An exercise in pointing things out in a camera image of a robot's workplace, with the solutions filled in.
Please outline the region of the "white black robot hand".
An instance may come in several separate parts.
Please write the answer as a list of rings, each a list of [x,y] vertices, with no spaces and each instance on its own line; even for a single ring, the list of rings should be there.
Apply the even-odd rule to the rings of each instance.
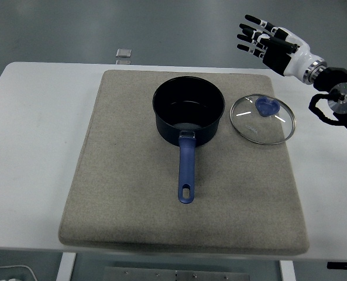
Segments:
[[[308,43],[291,31],[252,15],[245,19],[254,25],[239,25],[237,38],[242,43],[237,48],[261,59],[275,73],[312,84],[312,75],[327,67],[326,61],[312,54]]]

